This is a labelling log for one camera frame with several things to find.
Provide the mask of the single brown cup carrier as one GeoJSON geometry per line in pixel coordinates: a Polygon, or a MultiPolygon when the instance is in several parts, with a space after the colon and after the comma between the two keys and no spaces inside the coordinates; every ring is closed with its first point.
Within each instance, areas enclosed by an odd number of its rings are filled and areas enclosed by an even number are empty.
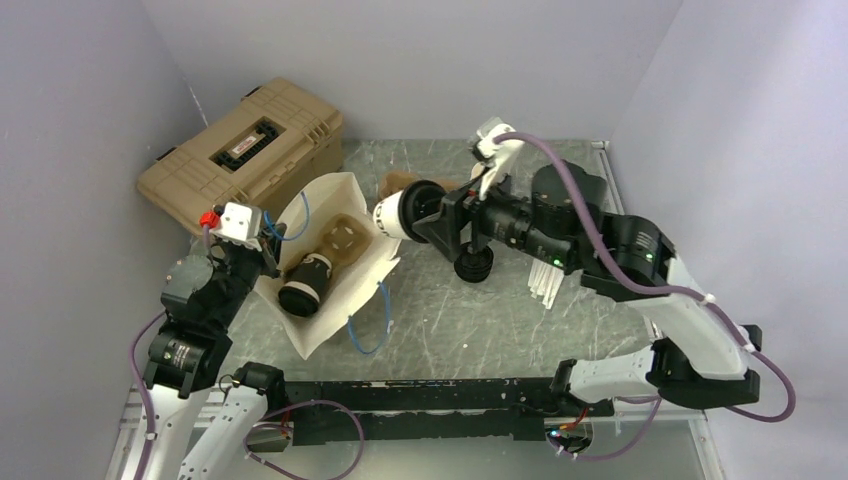
{"type": "Polygon", "coordinates": [[[372,243],[368,228],[357,218],[338,214],[321,229],[315,252],[334,269],[346,268],[359,260],[372,243]]]}

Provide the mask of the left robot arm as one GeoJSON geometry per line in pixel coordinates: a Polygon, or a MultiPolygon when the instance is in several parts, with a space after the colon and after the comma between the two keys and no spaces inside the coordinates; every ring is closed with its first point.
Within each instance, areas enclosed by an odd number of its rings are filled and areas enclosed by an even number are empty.
{"type": "Polygon", "coordinates": [[[256,281],[276,278],[281,243],[257,250],[218,240],[221,254],[189,254],[169,269],[164,310],[143,369],[131,365],[142,400],[125,479],[212,478],[260,418],[279,417],[288,394],[282,370],[248,362],[233,375],[231,394],[209,430],[188,445],[196,418],[217,385],[232,340],[228,330],[256,281]]]}

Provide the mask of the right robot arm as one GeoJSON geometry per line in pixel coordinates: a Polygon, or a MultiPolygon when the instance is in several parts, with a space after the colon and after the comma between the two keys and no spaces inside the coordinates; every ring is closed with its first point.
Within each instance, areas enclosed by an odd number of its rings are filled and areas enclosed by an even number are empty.
{"type": "Polygon", "coordinates": [[[408,235],[434,246],[474,283],[493,264],[491,241],[578,273],[583,287],[649,318],[662,337],[635,353],[564,360],[551,386],[557,411],[615,397],[658,396],[696,410],[756,403],[761,379],[749,364],[761,350],[755,325],[723,320],[692,284],[673,244],[651,221],[601,209],[606,183],[569,162],[539,169],[527,197],[475,178],[446,191],[420,181],[402,196],[408,235]]]}

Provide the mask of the white paper coffee cup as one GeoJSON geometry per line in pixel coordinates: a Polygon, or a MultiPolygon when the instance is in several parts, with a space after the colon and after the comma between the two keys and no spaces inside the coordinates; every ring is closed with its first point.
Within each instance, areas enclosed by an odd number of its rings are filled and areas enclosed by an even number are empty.
{"type": "Polygon", "coordinates": [[[398,191],[380,200],[372,213],[372,220],[379,232],[389,238],[410,240],[402,221],[403,191],[398,191]]]}

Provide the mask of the blue checkered paper bag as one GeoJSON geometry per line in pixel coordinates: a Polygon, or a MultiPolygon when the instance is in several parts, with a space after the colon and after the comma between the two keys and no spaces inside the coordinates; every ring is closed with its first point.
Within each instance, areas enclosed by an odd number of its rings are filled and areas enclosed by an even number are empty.
{"type": "Polygon", "coordinates": [[[283,235],[279,270],[290,271],[305,255],[316,253],[321,229],[338,214],[357,218],[368,228],[373,240],[358,261],[346,268],[333,268],[329,289],[320,297],[316,314],[297,317],[280,307],[278,291],[285,284],[285,275],[278,279],[262,276],[255,286],[255,291],[270,306],[272,317],[285,328],[294,348],[304,359],[342,329],[350,317],[382,289],[382,281],[399,262],[400,241],[379,232],[372,223],[355,175],[340,172],[311,181],[276,218],[289,228],[283,235]]]}

